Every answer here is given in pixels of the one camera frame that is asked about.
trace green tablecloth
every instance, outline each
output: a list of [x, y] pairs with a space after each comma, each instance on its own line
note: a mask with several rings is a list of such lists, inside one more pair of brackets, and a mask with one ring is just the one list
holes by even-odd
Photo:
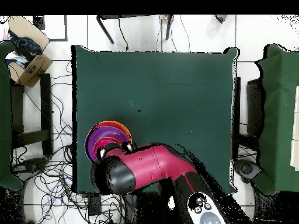
[[290, 166], [299, 52], [283, 51], [272, 44], [258, 64], [266, 92], [264, 129], [259, 138], [259, 163], [264, 172], [254, 183], [266, 195], [299, 192], [299, 171]]
[[230, 186], [233, 61], [225, 54], [77, 52], [77, 191], [93, 191], [84, 142], [98, 122], [124, 124], [137, 145], [176, 143]]
[[12, 106], [9, 69], [5, 57], [15, 49], [10, 41], [0, 42], [0, 186], [17, 191], [23, 183], [11, 173]]

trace cable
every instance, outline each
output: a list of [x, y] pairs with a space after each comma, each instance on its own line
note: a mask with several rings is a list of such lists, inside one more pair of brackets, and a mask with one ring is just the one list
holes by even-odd
[[160, 34], [161, 30], [158, 33], [158, 37], [157, 37], [157, 42], [156, 42], [156, 51], [157, 51], [157, 45], [158, 45], [158, 39], [159, 39], [159, 34]]
[[[65, 85], [71, 85], [69, 83], [55, 83], [53, 84], [51, 87], [53, 87], [54, 85], [57, 84], [65, 84]], [[34, 103], [34, 101], [31, 99], [31, 97], [27, 94], [28, 98], [31, 100], [31, 102], [38, 108], [38, 106]], [[60, 110], [59, 106], [57, 104], [55, 104], [58, 109], [60, 110], [60, 121], [61, 121], [61, 117], [62, 117], [62, 113], [63, 113], [63, 102], [61, 100], [59, 100], [62, 104], [62, 111]], [[53, 125], [53, 127], [56, 129], [56, 131], [58, 132], [58, 129], [55, 127], [55, 125], [51, 122], [51, 124]], [[79, 194], [79, 193], [74, 193], [71, 191], [71, 185], [68, 183], [68, 181], [72, 181], [72, 175], [68, 174], [65, 169], [69, 166], [72, 167], [72, 157], [71, 157], [71, 145], [64, 145], [63, 141], [61, 139], [61, 133], [65, 130], [65, 128], [69, 128], [72, 131], [72, 128], [65, 124], [65, 127], [61, 128], [62, 130], [60, 132], [58, 132], [58, 137], [60, 137], [62, 146], [57, 148], [53, 154], [47, 158], [46, 161], [46, 168], [44, 171], [41, 172], [41, 174], [37, 175], [34, 178], [34, 184], [35, 186], [44, 193], [44, 196], [41, 199], [41, 218], [38, 222], [38, 224], [42, 224], [44, 220], [50, 220], [52, 218], [54, 218], [55, 224], [60, 224], [60, 220], [61, 218], [65, 216], [65, 213], [67, 212], [67, 210], [69, 208], [72, 209], [77, 209], [79, 211], [80, 216], [84, 219], [84, 221], [86, 221], [88, 224], [97, 224], [96, 221], [98, 219], [99, 216], [96, 217], [95, 222], [90, 222], [89, 217], [87, 219], [86, 214], [87, 214], [87, 204], [85, 202], [85, 195], [84, 194]], [[16, 162], [25, 161], [24, 159], [21, 158], [22, 155], [24, 155], [26, 153], [27, 149], [25, 150], [25, 152], [23, 152], [21, 155], [19, 155], [19, 157], [17, 157], [17, 154], [15, 153], [16, 157], [13, 157], [13, 159], [16, 160]], [[53, 157], [59, 152], [62, 151], [63, 153], [63, 160], [59, 161], [59, 160], [54, 160]], [[51, 164], [49, 165], [50, 162], [58, 162], [58, 164]], [[45, 179], [45, 176], [50, 177], [52, 179], [54, 179], [54, 181], [52, 182], [47, 182]], [[46, 186], [47, 191], [42, 190], [38, 185], [37, 185], [37, 180], [39, 179], [39, 181], [44, 184]], [[117, 200], [117, 202], [119, 203], [119, 205], [117, 206], [115, 202], [112, 202], [109, 205], [109, 211], [108, 212], [103, 212], [103, 216], [106, 216], [107, 219], [106, 220], [99, 220], [98, 224], [109, 224], [112, 221], [112, 216], [113, 216], [113, 212], [117, 211], [120, 214], [120, 222], [118, 224], [121, 224], [122, 219], [126, 221], [128, 221], [126, 219], [126, 214], [123, 215], [123, 209], [126, 209], [126, 203], [125, 206], [123, 205], [122, 201], [121, 201], [121, 196], [120, 199], [116, 198], [114, 195], [112, 195], [112, 197], [104, 200], [101, 203], [104, 203], [105, 201], [111, 199], [111, 198], [115, 198]], [[58, 222], [56, 222], [56, 218], [55, 218], [55, 214], [53, 212], [53, 207], [61, 207], [64, 206], [65, 210], [62, 216], [60, 216], [60, 218], [58, 219]]]
[[[161, 25], [161, 15], [159, 15], [159, 24]], [[157, 42], [156, 42], [156, 51], [157, 51], [157, 45], [158, 45], [158, 39], [159, 39], [159, 34], [160, 34], [160, 32], [161, 32], [161, 27], [160, 27], [160, 31], [159, 31], [159, 33], [158, 33], [158, 35], [157, 35]]]
[[180, 22], [182, 22], [183, 28], [184, 28], [184, 30], [185, 30], [185, 32], [186, 32], [186, 34], [187, 34], [188, 43], [189, 43], [189, 50], [188, 50], [188, 52], [190, 53], [191, 50], [190, 50], [190, 40], [189, 40], [189, 35], [188, 35], [188, 33], [187, 33], [186, 29], [185, 29], [185, 26], [184, 26], [184, 24], [183, 24], [183, 21], [182, 21], [182, 17], [181, 17], [181, 16], [180, 16]]
[[175, 47], [175, 43], [173, 42], [173, 38], [172, 38], [172, 28], [171, 28], [171, 40], [172, 40], [173, 46]]
[[24, 154], [27, 152], [27, 147], [24, 146], [23, 148], [25, 148], [25, 151], [24, 151], [22, 154], [19, 155], [19, 157], [18, 157], [18, 159], [17, 159], [18, 163], [21, 163], [21, 162], [20, 162], [20, 157], [21, 157], [22, 155], [24, 155]]
[[126, 51], [128, 51], [128, 42], [127, 42], [127, 40], [124, 38], [123, 31], [121, 30], [121, 27], [120, 27], [120, 19], [119, 19], [119, 30], [120, 30], [120, 32], [121, 32], [121, 35], [123, 36], [124, 42], [126, 42], [126, 44], [127, 44]]

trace table leg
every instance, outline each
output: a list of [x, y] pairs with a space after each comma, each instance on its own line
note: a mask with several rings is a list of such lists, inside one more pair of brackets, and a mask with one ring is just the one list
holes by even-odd
[[107, 38], [110, 40], [111, 44], [114, 44], [113, 39], [111, 38], [110, 34], [108, 33], [107, 29], [104, 27], [104, 24], [102, 23], [102, 21], [100, 20], [100, 16], [97, 15], [96, 16], [96, 20], [98, 21], [99, 25], [101, 26], [101, 28], [103, 29], [105, 35], [107, 36]]
[[169, 38], [169, 30], [171, 29], [171, 19], [173, 15], [168, 15], [167, 18], [167, 30], [166, 30], [166, 40]]

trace tile floor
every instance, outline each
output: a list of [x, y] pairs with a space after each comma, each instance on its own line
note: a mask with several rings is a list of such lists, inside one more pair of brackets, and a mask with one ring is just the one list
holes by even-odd
[[[286, 15], [228, 15], [223, 24], [219, 24], [213, 15], [182, 15], [181, 17], [189, 35], [191, 51], [221, 53], [227, 47], [239, 48], [237, 73], [241, 77], [241, 123], [246, 124], [246, 82], [259, 77], [259, 70], [253, 62], [262, 58], [263, 48], [269, 43], [279, 43], [289, 50], [295, 50], [299, 47], [299, 22], [296, 17]], [[25, 18], [32, 22], [32, 16], [25, 16]], [[121, 19], [121, 28], [128, 42], [129, 51], [161, 50], [160, 36], [157, 42], [157, 35], [160, 30], [158, 18], [159, 16], [156, 15]], [[45, 21], [46, 30], [44, 32], [50, 39], [64, 39], [63, 16], [45, 16]], [[68, 41], [51, 41], [44, 51], [45, 55], [53, 60], [53, 64], [47, 71], [51, 74], [52, 85], [57, 82], [71, 83], [71, 76], [62, 75], [71, 74], [69, 61], [71, 59], [70, 46], [73, 44], [82, 45], [94, 51], [124, 51], [126, 49], [126, 44], [119, 30], [118, 20], [104, 20], [103, 23], [112, 36], [114, 44], [110, 44], [98, 25], [96, 16], [67, 16]], [[163, 52], [173, 52], [175, 47], [171, 38], [168, 41], [165, 40], [166, 23], [164, 23], [163, 28]], [[172, 24], [172, 36], [177, 51], [188, 52], [188, 40], [179, 15], [175, 15]], [[26, 88], [28, 95], [38, 107], [40, 107], [39, 90], [39, 84], [33, 88]], [[52, 87], [52, 93], [64, 104], [62, 119], [72, 126], [71, 86], [57, 84]], [[53, 97], [53, 101], [60, 108], [62, 107], [56, 98]], [[62, 123], [62, 127], [60, 126], [60, 113], [55, 105], [53, 105], [53, 111], [53, 123], [56, 127], [53, 139], [55, 139], [64, 124]], [[25, 131], [39, 130], [40, 123], [34, 120], [40, 118], [40, 112], [25, 94], [23, 112]], [[246, 125], [240, 125], [240, 129], [241, 132], [246, 133]], [[54, 149], [59, 148], [62, 143], [66, 145], [71, 142], [71, 136], [61, 135], [61, 139], [58, 138], [54, 141]], [[24, 159], [42, 155], [40, 143], [28, 145], [27, 148], [28, 152], [23, 155]], [[17, 153], [21, 154], [23, 150], [20, 148]], [[53, 160], [61, 159], [62, 152], [53, 158]], [[50, 178], [46, 177], [45, 179], [47, 182], [51, 182]], [[42, 217], [41, 200], [43, 199], [43, 203], [46, 203], [47, 199], [46, 197], [43, 198], [44, 193], [37, 186], [42, 190], [47, 189], [41, 178], [37, 177], [35, 180], [37, 185], [34, 184], [33, 178], [26, 188], [25, 215], [26, 219], [34, 219], [38, 222]], [[242, 206], [245, 213], [252, 218], [255, 202], [251, 186], [244, 184], [236, 174], [234, 174], [234, 186], [238, 191], [233, 197]], [[51, 217], [49, 218], [51, 219], [44, 220], [42, 224], [57, 224], [57, 219], [66, 210], [65, 206], [59, 206], [59, 204], [58, 202], [57, 206], [53, 207], [50, 212]], [[87, 224], [80, 213], [84, 215], [85, 211], [67, 210], [59, 224]], [[116, 214], [113, 217], [116, 221], [119, 219]]]

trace box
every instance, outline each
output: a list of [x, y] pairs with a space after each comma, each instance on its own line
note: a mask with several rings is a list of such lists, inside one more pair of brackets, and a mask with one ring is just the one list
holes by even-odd
[[[42, 31], [28, 22], [23, 16], [11, 16], [9, 29], [19, 37], [31, 38], [40, 46], [42, 51], [50, 42], [50, 39]], [[17, 84], [33, 87], [39, 81], [40, 75], [45, 73], [51, 64], [52, 60], [44, 54], [36, 55], [26, 69], [22, 69], [15, 62], [11, 62], [9, 64], [11, 79]]]

